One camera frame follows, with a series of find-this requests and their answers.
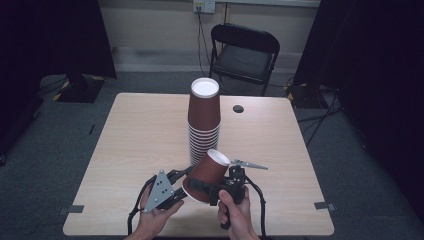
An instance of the black tape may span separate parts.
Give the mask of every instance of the black tape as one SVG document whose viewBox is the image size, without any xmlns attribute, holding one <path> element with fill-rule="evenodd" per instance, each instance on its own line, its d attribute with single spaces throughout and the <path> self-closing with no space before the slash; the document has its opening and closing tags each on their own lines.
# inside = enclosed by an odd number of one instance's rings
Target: black tape
<svg viewBox="0 0 424 240">
<path fill-rule="evenodd" d="M 84 205 L 72 205 L 69 208 L 61 208 L 57 213 L 60 216 L 66 216 L 68 213 L 82 213 Z"/>
<path fill-rule="evenodd" d="M 326 202 L 317 202 L 317 203 L 314 203 L 314 205 L 316 210 L 328 209 L 328 211 L 334 211 L 337 209 L 336 206 L 332 203 L 328 204 Z"/>
</svg>

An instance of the stack of cups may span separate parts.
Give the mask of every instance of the stack of cups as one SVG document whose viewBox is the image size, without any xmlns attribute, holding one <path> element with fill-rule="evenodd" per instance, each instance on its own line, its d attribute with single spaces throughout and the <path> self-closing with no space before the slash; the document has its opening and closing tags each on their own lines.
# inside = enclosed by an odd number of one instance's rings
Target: stack of cups
<svg viewBox="0 0 424 240">
<path fill-rule="evenodd" d="M 210 78 L 191 84 L 188 106 L 190 163 L 196 165 L 209 149 L 218 147 L 221 109 L 219 85 Z"/>
</svg>

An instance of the human hand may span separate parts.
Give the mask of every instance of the human hand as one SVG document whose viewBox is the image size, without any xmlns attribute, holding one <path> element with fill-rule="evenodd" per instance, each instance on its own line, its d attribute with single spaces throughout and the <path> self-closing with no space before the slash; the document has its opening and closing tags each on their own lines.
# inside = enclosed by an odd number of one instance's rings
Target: human hand
<svg viewBox="0 0 424 240">
<path fill-rule="evenodd" d="M 249 189 L 245 188 L 243 201 L 239 205 L 234 203 L 231 195 L 225 190 L 219 191 L 219 199 L 221 201 L 218 204 L 218 221 L 222 224 L 227 223 L 229 219 L 226 213 L 229 211 L 231 219 L 230 238 L 232 240 L 259 239 L 253 230 L 250 217 Z"/>
<path fill-rule="evenodd" d="M 149 199 L 149 193 L 152 184 L 150 184 L 143 192 L 143 196 L 140 200 L 140 209 L 144 209 Z M 157 208 L 146 213 L 143 210 L 140 211 L 140 220 L 138 221 L 137 228 L 129 235 L 126 240 L 150 240 L 156 237 L 163 229 L 166 221 L 176 213 L 180 207 L 184 204 L 184 201 L 178 201 L 174 206 L 168 210 L 159 210 Z"/>
</svg>

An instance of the electrical cord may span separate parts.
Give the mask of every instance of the electrical cord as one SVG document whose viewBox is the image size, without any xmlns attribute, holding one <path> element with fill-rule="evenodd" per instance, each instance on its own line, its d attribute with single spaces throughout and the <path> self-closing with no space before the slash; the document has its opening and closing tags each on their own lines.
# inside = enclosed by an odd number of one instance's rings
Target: electrical cord
<svg viewBox="0 0 424 240">
<path fill-rule="evenodd" d="M 197 54 L 198 54 L 198 58 L 199 58 L 200 70 L 202 71 L 203 77 L 206 77 L 206 74 L 203 71 L 203 67 L 202 67 L 202 60 L 200 59 L 200 33 L 202 33 L 202 36 L 203 36 L 203 43 L 205 45 L 206 58 L 208 59 L 209 65 L 211 64 L 211 62 L 209 60 L 208 48 L 206 46 L 205 34 L 203 32 L 203 24 L 202 24 L 202 20 L 201 20 L 201 17 L 200 17 L 200 9 L 199 9 L 199 7 L 197 7 L 196 9 L 197 9 L 197 17 L 199 19 L 199 30 L 198 30 L 198 33 L 197 33 Z"/>
<path fill-rule="evenodd" d="M 53 92 L 53 91 L 55 91 L 55 90 L 59 89 L 59 88 L 60 88 L 60 86 L 62 86 L 62 85 L 65 83 L 66 79 L 67 79 L 67 78 L 65 77 L 65 78 L 63 78 L 63 79 L 60 79 L 60 80 L 54 81 L 54 82 L 52 82 L 52 83 L 47 84 L 46 86 L 41 87 L 38 91 L 41 91 L 41 90 L 43 90 L 43 89 L 45 89 L 45 88 L 47 88 L 47 87 L 50 87 L 50 86 L 52 86 L 52 85 L 54 85 L 54 84 L 57 84 L 57 83 L 59 83 L 59 82 L 62 82 L 59 86 L 57 86 L 57 87 L 55 87 L 55 88 L 53 88 L 53 89 L 47 90 L 47 91 L 45 91 L 45 92 L 42 92 L 42 93 L 38 94 L 38 96 L 39 96 L 39 97 L 41 97 L 41 96 L 43 96 L 43 95 L 45 95 L 45 94 L 47 94 L 47 93 L 50 93 L 50 92 Z"/>
<path fill-rule="evenodd" d="M 138 212 L 144 210 L 144 209 L 138 208 L 138 206 L 140 204 L 141 197 L 143 196 L 144 190 L 146 190 L 146 188 L 147 188 L 147 186 L 149 186 L 149 184 L 154 183 L 155 181 L 156 181 L 156 175 L 151 177 L 149 180 L 147 180 L 147 182 L 141 188 L 140 193 L 138 194 L 138 197 L 137 197 L 137 201 L 135 202 L 135 206 L 134 206 L 133 210 L 130 212 L 130 214 L 128 215 L 128 219 L 127 219 L 128 235 L 130 235 L 132 233 L 132 219 L 134 218 L 134 216 Z"/>
<path fill-rule="evenodd" d="M 286 84 L 285 85 L 276 85 L 276 84 L 268 84 L 268 86 L 271 86 L 271 87 L 288 87 L 288 86 L 290 86 L 289 85 L 289 81 L 290 80 L 292 80 L 294 77 L 291 77 L 291 78 L 289 78 L 287 81 L 286 81 Z"/>
<path fill-rule="evenodd" d="M 249 177 L 245 176 L 245 179 L 253 187 L 253 189 L 255 189 L 255 191 L 258 193 L 259 198 L 261 200 L 261 231 L 262 231 L 262 239 L 266 240 L 267 239 L 266 231 L 265 231 L 265 204 L 266 204 L 266 201 L 264 199 L 262 190 L 259 188 L 259 186 L 256 185 Z M 154 183 L 155 181 L 156 181 L 156 175 L 151 177 L 149 180 L 147 180 L 147 182 L 141 188 L 140 193 L 138 194 L 135 206 L 134 206 L 133 210 L 128 215 L 128 219 L 127 219 L 128 235 L 130 235 L 132 233 L 132 219 L 134 218 L 134 216 L 138 212 L 144 210 L 143 208 L 142 209 L 138 208 L 138 206 L 140 204 L 141 197 L 143 196 L 143 193 L 146 190 L 146 188 L 151 183 Z"/>
<path fill-rule="evenodd" d="M 337 98 L 337 93 L 334 94 L 333 100 L 331 102 L 330 107 L 328 107 L 327 112 L 319 117 L 311 117 L 311 118 L 307 118 L 307 119 L 303 119 L 303 120 L 299 120 L 298 123 L 303 122 L 303 121 L 311 121 L 311 120 L 317 120 L 315 122 L 313 122 L 310 126 L 308 126 L 307 128 L 304 129 L 304 131 L 302 132 L 302 135 L 304 135 L 304 133 L 306 132 L 307 129 L 311 128 L 313 125 L 317 124 L 317 127 L 314 129 L 314 131 L 312 132 L 311 136 L 309 137 L 309 140 L 306 143 L 306 147 L 309 146 L 309 144 L 312 141 L 312 138 L 315 136 L 316 132 L 318 131 L 319 127 L 321 126 L 322 122 L 324 121 L 325 118 L 329 117 L 330 114 L 333 115 L 337 112 L 339 112 L 341 110 L 341 107 L 339 107 L 338 109 L 332 111 L 332 109 L 334 108 L 334 103 L 336 102 L 336 98 Z"/>
<path fill-rule="evenodd" d="M 293 79 L 294 79 L 294 76 L 293 76 L 293 77 L 291 77 L 291 78 L 289 78 L 289 79 L 287 79 L 287 81 L 286 81 L 286 85 L 285 85 L 285 86 L 283 86 L 283 87 L 285 87 L 285 88 L 290 87 L 290 86 L 291 86 L 291 84 L 290 84 L 290 80 L 293 80 Z M 287 97 L 287 96 L 288 96 L 287 91 L 286 91 L 286 89 L 284 89 L 284 95 L 283 95 L 283 97 Z"/>
<path fill-rule="evenodd" d="M 259 198 L 261 199 L 261 231 L 262 231 L 262 239 L 266 240 L 266 231 L 265 231 L 265 204 L 266 201 L 264 199 L 264 195 L 262 193 L 262 190 L 259 188 L 258 185 L 256 185 L 255 183 L 253 183 L 252 180 L 250 180 L 249 177 L 245 176 L 245 179 L 247 180 L 248 183 L 250 183 L 250 185 L 253 187 L 253 189 L 256 190 L 256 192 L 259 195 Z"/>
<path fill-rule="evenodd" d="M 228 3 L 225 3 L 224 24 L 227 23 L 227 9 L 228 9 Z"/>
</svg>

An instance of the small black object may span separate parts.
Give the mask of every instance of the small black object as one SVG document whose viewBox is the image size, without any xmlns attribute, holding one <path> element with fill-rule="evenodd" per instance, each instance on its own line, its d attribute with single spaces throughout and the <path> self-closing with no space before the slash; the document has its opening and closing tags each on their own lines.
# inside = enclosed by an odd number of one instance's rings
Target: small black object
<svg viewBox="0 0 424 240">
<path fill-rule="evenodd" d="M 88 135 L 93 134 L 93 130 L 94 130 L 95 126 L 96 126 L 95 124 L 91 125 L 91 129 L 90 129 L 90 132 L 88 133 Z"/>
<path fill-rule="evenodd" d="M 243 106 L 235 105 L 233 107 L 233 111 L 236 112 L 236 113 L 242 113 L 244 111 L 244 108 L 243 108 Z"/>
<path fill-rule="evenodd" d="M 316 202 L 314 205 L 316 210 L 328 209 L 328 211 L 334 211 L 337 209 L 333 203 L 328 204 L 326 202 Z"/>
<path fill-rule="evenodd" d="M 82 213 L 84 205 L 71 205 L 68 208 L 60 208 L 57 213 L 59 216 L 67 216 L 68 213 Z"/>
</svg>

